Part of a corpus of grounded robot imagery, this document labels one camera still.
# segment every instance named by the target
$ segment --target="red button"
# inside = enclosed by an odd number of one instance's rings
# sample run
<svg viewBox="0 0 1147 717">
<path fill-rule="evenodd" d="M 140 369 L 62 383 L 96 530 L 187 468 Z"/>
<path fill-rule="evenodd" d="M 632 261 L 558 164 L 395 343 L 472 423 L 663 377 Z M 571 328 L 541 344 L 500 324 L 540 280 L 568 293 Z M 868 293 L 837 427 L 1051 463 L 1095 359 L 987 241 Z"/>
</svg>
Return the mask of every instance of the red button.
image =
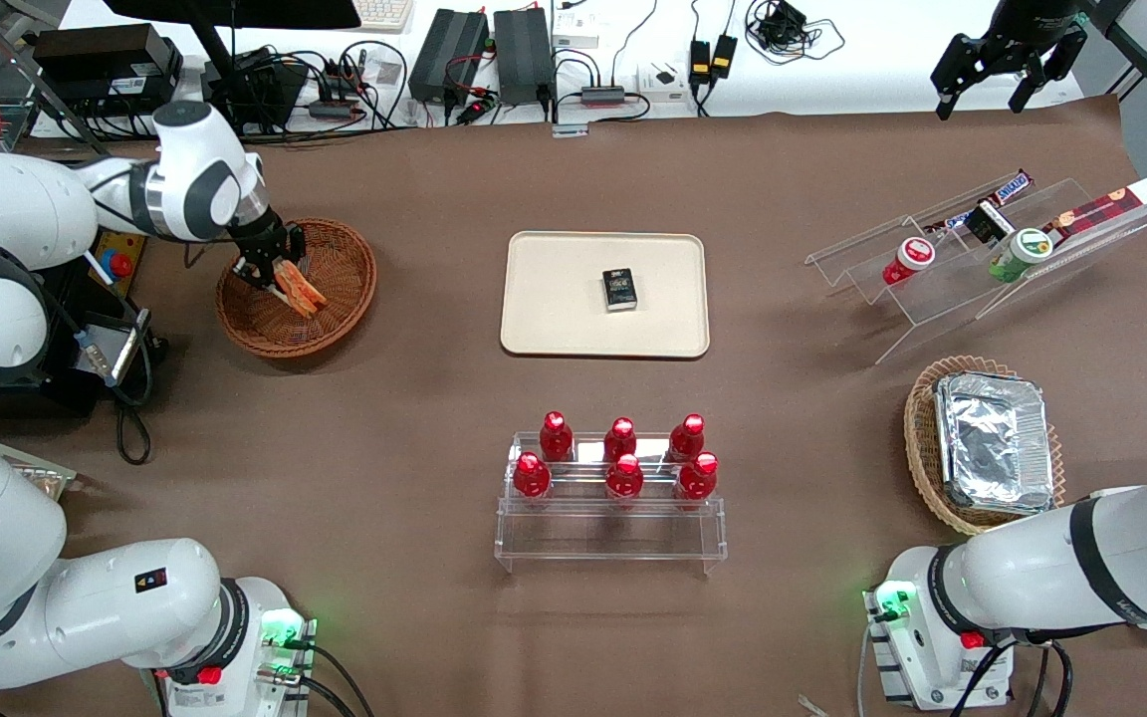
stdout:
<svg viewBox="0 0 1147 717">
<path fill-rule="evenodd" d="M 131 257 L 127 257 L 126 254 L 122 254 L 122 251 L 116 251 L 112 257 L 109 257 L 109 271 L 114 272 L 115 278 L 124 280 L 126 276 L 132 275 L 135 267 L 132 265 Z"/>
<path fill-rule="evenodd" d="M 963 644 L 963 649 L 985 647 L 985 636 L 980 634 L 980 632 L 963 632 L 959 636 L 959 641 Z"/>
<path fill-rule="evenodd" d="M 224 671 L 219 668 L 202 668 L 197 670 L 197 681 L 204 685 L 218 685 Z"/>
</svg>

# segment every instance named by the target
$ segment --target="red plastic bottle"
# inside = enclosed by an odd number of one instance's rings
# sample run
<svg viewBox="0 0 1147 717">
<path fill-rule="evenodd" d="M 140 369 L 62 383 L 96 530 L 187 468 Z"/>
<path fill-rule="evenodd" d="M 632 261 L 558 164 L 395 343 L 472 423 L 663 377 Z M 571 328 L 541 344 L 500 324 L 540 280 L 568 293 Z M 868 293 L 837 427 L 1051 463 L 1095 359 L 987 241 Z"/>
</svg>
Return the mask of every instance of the red plastic bottle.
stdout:
<svg viewBox="0 0 1147 717">
<path fill-rule="evenodd" d="M 629 453 L 637 453 L 637 426 L 631 419 L 622 418 L 604 434 L 604 462 L 612 463 Z"/>
<path fill-rule="evenodd" d="M 516 459 L 516 469 L 510 474 L 510 482 L 524 498 L 541 498 L 552 486 L 552 471 L 538 455 L 526 452 Z"/>
<path fill-rule="evenodd" d="M 670 463 L 688 463 L 705 445 L 705 419 L 700 414 L 689 413 L 684 422 L 670 431 L 670 446 L 666 449 L 666 460 Z"/>
<path fill-rule="evenodd" d="M 631 500 L 646 486 L 646 474 L 640 459 L 631 453 L 619 455 L 604 476 L 604 494 L 616 500 Z"/>
<path fill-rule="evenodd" d="M 681 500 L 704 500 L 715 493 L 720 460 L 713 453 L 697 453 L 697 458 L 679 469 L 673 496 Z"/>
<path fill-rule="evenodd" d="M 574 428 L 564 422 L 560 412 L 551 412 L 543 419 L 543 430 L 538 431 L 538 445 L 543 459 L 561 462 L 574 459 Z"/>
</svg>

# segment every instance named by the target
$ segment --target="brown tabletop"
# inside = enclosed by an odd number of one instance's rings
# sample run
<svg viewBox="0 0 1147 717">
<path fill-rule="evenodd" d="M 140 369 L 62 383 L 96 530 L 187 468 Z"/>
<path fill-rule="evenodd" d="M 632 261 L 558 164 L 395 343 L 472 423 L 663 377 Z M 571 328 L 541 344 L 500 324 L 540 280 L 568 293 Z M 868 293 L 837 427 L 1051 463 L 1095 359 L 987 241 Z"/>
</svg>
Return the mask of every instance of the brown tabletop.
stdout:
<svg viewBox="0 0 1147 717">
<path fill-rule="evenodd" d="M 1092 196 L 1137 178 L 1098 99 L 1012 117 L 755 117 L 468 127 L 264 149 L 283 216 L 331 217 L 374 247 L 379 291 L 326 358 L 272 365 L 223 335 L 231 249 L 185 271 L 151 246 L 136 296 L 174 344 L 146 412 L 154 462 L 85 426 L 0 441 L 93 476 L 64 499 L 68 555 L 190 536 L 224 575 L 273 579 L 321 618 L 380 717 L 855 714 L 859 591 L 902 550 L 955 540 L 910 482 L 902 403 L 921 367 L 999 359 L 1045 390 L 1069 498 L 1147 482 L 1147 231 L 1089 272 L 891 364 L 853 290 L 806 254 L 1016 167 Z M 498 344 L 518 231 L 693 233 L 705 242 L 710 352 L 697 361 L 513 358 Z M 555 563 L 492 556 L 510 435 L 559 408 L 577 430 L 630 414 L 710 421 L 728 561 Z M 1083 716 L 1147 716 L 1147 632 L 1071 640 Z M 1037 657 L 1020 653 L 1023 714 Z M 343 688 L 328 671 L 323 679 Z M 869 714 L 884 704 L 868 676 Z M 1048 695 L 1054 699 L 1053 672 Z M 13 717 L 155 712 L 104 664 L 0 693 Z M 315 714 L 328 706 L 313 702 Z"/>
</svg>

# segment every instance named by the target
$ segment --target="foil container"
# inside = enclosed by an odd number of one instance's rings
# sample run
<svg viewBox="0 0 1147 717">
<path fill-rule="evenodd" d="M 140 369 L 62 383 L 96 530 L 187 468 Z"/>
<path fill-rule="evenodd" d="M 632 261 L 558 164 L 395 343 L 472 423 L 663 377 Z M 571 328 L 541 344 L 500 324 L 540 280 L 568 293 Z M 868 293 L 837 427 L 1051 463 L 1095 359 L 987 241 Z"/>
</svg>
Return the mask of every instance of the foil container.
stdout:
<svg viewBox="0 0 1147 717">
<path fill-rule="evenodd" d="M 950 500 L 1020 516 L 1054 508 L 1052 451 L 1038 385 L 966 372 L 938 380 L 936 399 Z"/>
</svg>

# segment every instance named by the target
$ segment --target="woven basket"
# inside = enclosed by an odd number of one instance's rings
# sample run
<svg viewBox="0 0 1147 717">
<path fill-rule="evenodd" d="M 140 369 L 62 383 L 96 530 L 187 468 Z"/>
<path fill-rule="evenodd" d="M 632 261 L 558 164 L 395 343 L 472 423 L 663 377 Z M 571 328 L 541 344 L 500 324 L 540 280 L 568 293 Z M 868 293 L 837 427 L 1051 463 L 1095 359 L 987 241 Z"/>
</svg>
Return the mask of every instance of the woven basket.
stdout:
<svg viewBox="0 0 1147 717">
<path fill-rule="evenodd" d="M 914 381 L 905 403 L 905 452 L 910 458 L 910 475 L 924 502 L 942 521 L 963 535 L 978 535 L 989 528 L 1011 523 L 1021 516 L 992 509 L 961 508 L 946 496 L 941 477 L 941 442 L 937 430 L 937 400 L 933 387 L 937 380 L 961 372 L 980 372 L 1014 376 L 1005 365 L 977 356 L 951 356 L 928 366 Z M 1052 478 L 1056 507 L 1064 505 L 1064 462 L 1060 459 L 1060 439 L 1055 428 L 1047 426 L 1047 449 L 1052 453 Z"/>
<path fill-rule="evenodd" d="M 295 224 L 304 228 L 305 278 L 328 301 L 313 318 L 301 317 L 276 296 L 243 282 L 232 272 L 236 258 L 214 287 L 214 309 L 224 333 L 265 359 L 296 359 L 321 351 L 357 326 L 374 297 L 377 267 L 359 233 L 330 219 Z"/>
</svg>

